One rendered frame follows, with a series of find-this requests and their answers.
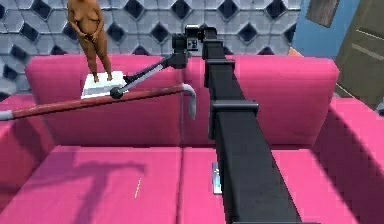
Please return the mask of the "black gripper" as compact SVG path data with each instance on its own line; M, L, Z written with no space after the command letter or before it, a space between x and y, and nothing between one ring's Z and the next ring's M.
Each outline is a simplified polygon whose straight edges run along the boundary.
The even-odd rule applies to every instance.
M172 35L172 48L173 53L170 58L165 57L161 61L150 65L147 68L142 69L132 75L126 75L123 77L126 84L122 87L113 87L110 90L110 96L113 99L120 99L123 94L129 91L132 87L143 82L148 77L159 72L168 65L174 69L184 69L188 61L186 37L184 34L173 34Z

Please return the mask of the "brown human statue white base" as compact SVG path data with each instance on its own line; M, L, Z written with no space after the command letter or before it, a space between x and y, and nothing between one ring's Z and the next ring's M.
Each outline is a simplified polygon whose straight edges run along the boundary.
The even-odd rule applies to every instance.
M67 9L89 68L80 98L110 96L113 87L124 86L124 75L112 70L102 10L97 0L68 0Z

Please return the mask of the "pink sofa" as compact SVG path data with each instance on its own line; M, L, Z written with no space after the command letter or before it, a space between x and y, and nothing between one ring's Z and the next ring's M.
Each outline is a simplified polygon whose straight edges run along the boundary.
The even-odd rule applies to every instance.
M175 94L0 121L0 224L227 224L204 74L195 57L144 82L191 85L195 119ZM334 95L334 63L240 56L234 74L301 219L384 224L384 118Z

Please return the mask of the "red crowbar grey ends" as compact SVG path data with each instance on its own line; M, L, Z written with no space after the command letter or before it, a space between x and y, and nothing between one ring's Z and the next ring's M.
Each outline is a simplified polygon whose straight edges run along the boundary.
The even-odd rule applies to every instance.
M189 84L180 84L171 87L155 88L143 91L133 91L123 93L119 99L111 96L98 96L79 100L70 100L57 103L43 104L13 110L0 111L0 121L16 120L26 117L51 114L56 112L65 112L83 108L96 107L114 103L122 103L141 99L155 98L160 96L172 95L176 93L187 92L190 95L189 114L192 119L196 117L196 93Z

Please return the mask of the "small yellow pencil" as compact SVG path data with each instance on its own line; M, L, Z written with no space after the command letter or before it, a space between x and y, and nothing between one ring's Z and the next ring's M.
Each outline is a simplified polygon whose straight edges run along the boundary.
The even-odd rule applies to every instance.
M137 197L138 197L140 186L141 186L141 181L142 181L142 177L140 177L138 179L138 182L137 182L137 185L136 185L136 189L135 189L135 193L134 193L134 199L137 199Z

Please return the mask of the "olive green room door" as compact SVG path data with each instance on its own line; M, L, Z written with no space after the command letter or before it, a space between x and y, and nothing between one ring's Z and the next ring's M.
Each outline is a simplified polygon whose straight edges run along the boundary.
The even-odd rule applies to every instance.
M384 98L384 0L360 0L336 64L341 93L375 109Z

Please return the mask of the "brown framed wall picture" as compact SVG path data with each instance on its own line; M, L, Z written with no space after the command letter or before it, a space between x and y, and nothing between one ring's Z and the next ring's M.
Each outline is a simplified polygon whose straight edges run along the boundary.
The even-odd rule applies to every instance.
M340 0L310 0L306 19L330 28Z

